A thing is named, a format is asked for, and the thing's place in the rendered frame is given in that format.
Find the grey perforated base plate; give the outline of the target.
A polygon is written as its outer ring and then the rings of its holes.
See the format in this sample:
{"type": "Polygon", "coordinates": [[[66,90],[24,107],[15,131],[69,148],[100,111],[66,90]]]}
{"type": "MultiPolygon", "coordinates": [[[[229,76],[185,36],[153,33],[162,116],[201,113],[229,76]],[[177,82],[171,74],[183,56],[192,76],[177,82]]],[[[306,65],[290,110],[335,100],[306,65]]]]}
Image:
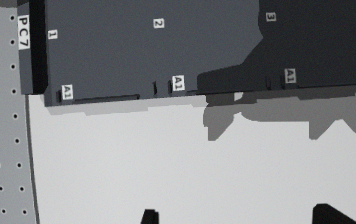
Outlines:
{"type": "Polygon", "coordinates": [[[36,224],[17,32],[17,0],[0,0],[0,224],[36,224]]]}

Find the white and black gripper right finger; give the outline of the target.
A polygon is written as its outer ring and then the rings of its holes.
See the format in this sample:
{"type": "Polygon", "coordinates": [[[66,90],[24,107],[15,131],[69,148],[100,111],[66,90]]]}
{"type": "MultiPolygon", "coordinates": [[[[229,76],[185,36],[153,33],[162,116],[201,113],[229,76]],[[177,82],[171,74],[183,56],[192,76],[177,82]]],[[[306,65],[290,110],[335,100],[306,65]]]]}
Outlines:
{"type": "Polygon", "coordinates": [[[356,221],[327,203],[313,207],[312,224],[356,224],[356,221]]]}

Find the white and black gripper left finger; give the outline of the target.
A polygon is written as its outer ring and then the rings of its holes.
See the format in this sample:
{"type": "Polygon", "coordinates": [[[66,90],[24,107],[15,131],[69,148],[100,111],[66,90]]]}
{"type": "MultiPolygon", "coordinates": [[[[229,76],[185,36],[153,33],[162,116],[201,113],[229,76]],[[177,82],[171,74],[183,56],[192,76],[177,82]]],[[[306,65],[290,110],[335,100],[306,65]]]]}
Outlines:
{"type": "Polygon", "coordinates": [[[159,224],[159,212],[155,212],[155,209],[145,209],[140,224],[159,224]]]}

